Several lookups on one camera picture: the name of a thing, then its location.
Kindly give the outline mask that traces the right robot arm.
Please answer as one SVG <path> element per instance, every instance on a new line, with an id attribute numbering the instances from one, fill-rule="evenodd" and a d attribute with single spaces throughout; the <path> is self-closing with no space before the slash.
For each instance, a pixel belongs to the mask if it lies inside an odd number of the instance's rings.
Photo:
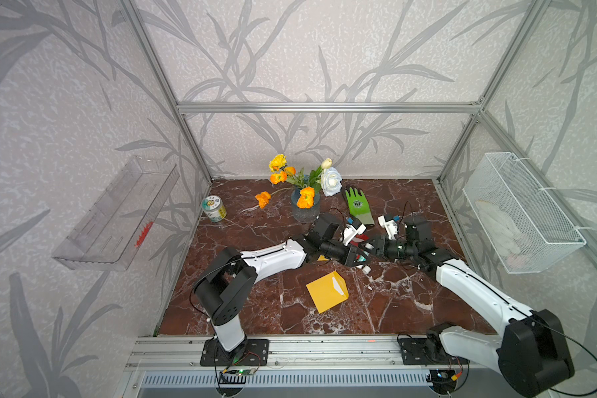
<path id="1" fill-rule="evenodd" d="M 361 243 L 364 252 L 406 260 L 447 288 L 494 329 L 493 335 L 441 323 L 426 333 L 428 358 L 464 358 L 500 374 L 515 392 L 534 397 L 572 378 L 575 367 L 562 322 L 549 310 L 535 311 L 482 279 L 450 250 L 434 242 L 423 217 L 406 220 L 405 240 L 376 235 Z"/>

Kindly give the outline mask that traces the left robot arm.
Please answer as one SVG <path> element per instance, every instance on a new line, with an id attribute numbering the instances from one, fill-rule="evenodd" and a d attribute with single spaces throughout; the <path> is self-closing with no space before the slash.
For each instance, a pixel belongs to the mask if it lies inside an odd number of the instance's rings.
<path id="1" fill-rule="evenodd" d="M 324 256 L 328 260 L 357 267 L 367 262 L 367 255 L 353 238 L 366 232 L 358 219 L 347 223 L 340 240 L 334 238 L 341 221 L 333 214 L 320 214 L 309 231 L 293 235 L 278 245 L 260 250 L 222 250 L 192 287 L 212 328 L 218 346 L 232 357 L 246 350 L 247 336 L 241 326 L 240 312 L 254 286 L 286 270 L 297 270 Z"/>

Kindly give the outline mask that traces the red envelope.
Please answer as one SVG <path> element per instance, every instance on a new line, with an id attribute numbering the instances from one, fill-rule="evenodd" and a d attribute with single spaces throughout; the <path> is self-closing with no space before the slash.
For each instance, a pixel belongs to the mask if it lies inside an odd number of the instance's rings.
<path id="1" fill-rule="evenodd" d="M 369 237 L 365 234 L 361 234 L 361 235 L 355 235 L 355 237 L 353 237 L 353 242 L 355 243 L 361 243 L 364 242 L 365 240 L 368 240 Z"/>

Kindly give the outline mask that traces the yellow envelope front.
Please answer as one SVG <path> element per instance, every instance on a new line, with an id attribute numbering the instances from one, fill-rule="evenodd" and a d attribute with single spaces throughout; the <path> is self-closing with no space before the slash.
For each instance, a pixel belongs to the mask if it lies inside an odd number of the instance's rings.
<path id="1" fill-rule="evenodd" d="M 336 271 L 308 283 L 306 287 L 319 313 L 324 313 L 349 298 L 346 281 Z"/>

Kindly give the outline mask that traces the blue glass vase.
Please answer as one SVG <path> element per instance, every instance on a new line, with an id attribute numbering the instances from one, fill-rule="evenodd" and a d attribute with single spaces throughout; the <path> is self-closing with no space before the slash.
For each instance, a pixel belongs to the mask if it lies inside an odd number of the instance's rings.
<path id="1" fill-rule="evenodd" d="M 301 197 L 300 190 L 296 188 L 291 195 L 292 215 L 294 219 L 303 224 L 314 222 L 320 214 L 320 197 L 319 193 L 315 194 L 313 205 L 310 208 L 302 208 L 298 206 L 298 201 Z"/>

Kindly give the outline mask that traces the green work glove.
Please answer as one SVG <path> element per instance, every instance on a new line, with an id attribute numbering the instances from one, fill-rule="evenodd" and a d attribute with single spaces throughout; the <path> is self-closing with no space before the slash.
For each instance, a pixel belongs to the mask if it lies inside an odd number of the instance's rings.
<path id="1" fill-rule="evenodd" d="M 344 194 L 348 203 L 350 215 L 358 219 L 359 222 L 367 227 L 374 226 L 375 221 L 363 190 L 350 186 L 345 188 Z"/>

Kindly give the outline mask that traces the artificial flower bouquet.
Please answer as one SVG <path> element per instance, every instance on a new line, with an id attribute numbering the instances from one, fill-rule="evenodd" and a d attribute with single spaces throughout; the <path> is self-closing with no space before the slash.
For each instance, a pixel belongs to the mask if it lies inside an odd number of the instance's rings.
<path id="1" fill-rule="evenodd" d="M 287 182 L 293 187 L 298 188 L 301 197 L 298 206 L 310 208 L 313 205 L 313 199 L 316 193 L 322 193 L 326 197 L 337 194 L 342 189 L 343 177 L 338 170 L 333 167 L 332 159 L 325 159 L 314 170 L 306 173 L 303 169 L 297 171 L 288 164 L 287 157 L 284 154 L 276 155 L 269 162 L 270 182 L 278 185 Z"/>

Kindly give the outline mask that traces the white cloth in basket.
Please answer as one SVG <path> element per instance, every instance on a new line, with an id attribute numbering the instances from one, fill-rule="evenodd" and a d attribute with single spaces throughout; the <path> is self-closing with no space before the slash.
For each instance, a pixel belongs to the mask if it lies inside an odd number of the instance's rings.
<path id="1" fill-rule="evenodd" d="M 499 255 L 519 255 L 522 249 L 517 241 L 522 237 L 522 232 L 512 217 L 491 202 L 478 200 L 475 205 L 479 211 L 479 219 Z"/>

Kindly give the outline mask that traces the small tin can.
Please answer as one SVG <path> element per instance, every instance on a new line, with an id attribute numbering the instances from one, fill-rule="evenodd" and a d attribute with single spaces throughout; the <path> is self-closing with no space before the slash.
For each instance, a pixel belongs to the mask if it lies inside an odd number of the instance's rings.
<path id="1" fill-rule="evenodd" d="M 224 202 L 216 195 L 210 195 L 203 199 L 202 210 L 211 222 L 221 222 L 227 216 Z"/>

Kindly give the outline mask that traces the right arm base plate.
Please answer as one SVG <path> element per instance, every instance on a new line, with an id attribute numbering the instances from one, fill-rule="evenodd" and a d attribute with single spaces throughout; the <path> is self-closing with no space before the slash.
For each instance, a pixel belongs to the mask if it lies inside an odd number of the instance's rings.
<path id="1" fill-rule="evenodd" d="M 439 338 L 414 338 L 409 334 L 399 334 L 396 338 L 404 365 L 450 366 L 468 365 L 469 360 L 452 357 L 444 351 Z"/>

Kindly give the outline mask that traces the aluminium front rail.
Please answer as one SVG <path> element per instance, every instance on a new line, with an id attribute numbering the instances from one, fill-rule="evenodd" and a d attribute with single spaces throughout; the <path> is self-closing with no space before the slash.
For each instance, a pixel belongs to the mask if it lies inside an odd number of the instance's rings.
<path id="1" fill-rule="evenodd" d="M 270 351 L 260 371 L 453 368 L 469 365 L 404 365 L 398 335 L 271 335 Z M 127 371 L 210 371 L 201 366 L 206 336 L 140 338 L 125 365 Z"/>

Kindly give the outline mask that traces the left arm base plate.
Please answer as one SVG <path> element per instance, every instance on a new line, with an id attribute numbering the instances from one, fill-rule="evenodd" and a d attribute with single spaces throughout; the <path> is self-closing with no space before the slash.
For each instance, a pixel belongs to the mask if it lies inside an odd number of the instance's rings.
<path id="1" fill-rule="evenodd" d="M 270 340 L 247 338 L 232 351 L 226 351 L 217 338 L 208 339 L 202 348 L 201 366 L 265 366 Z"/>

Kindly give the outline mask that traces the clear plastic wall shelf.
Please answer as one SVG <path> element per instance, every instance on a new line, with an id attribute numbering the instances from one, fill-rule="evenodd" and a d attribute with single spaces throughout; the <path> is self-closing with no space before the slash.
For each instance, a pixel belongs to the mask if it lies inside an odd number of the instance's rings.
<path id="1" fill-rule="evenodd" d="M 179 177 L 174 161 L 131 157 L 52 258 L 70 270 L 127 270 Z"/>

